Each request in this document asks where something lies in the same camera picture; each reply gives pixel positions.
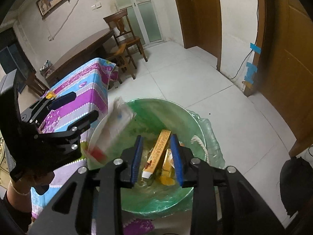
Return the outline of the person's left hand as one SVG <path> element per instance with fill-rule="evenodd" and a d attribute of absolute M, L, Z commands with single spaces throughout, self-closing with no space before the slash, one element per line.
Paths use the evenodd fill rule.
<path fill-rule="evenodd" d="M 49 172 L 46 175 L 25 175 L 18 181 L 10 179 L 7 189 L 7 199 L 11 205 L 26 204 L 31 201 L 31 188 L 36 186 L 50 185 L 55 177 L 54 172 Z"/>

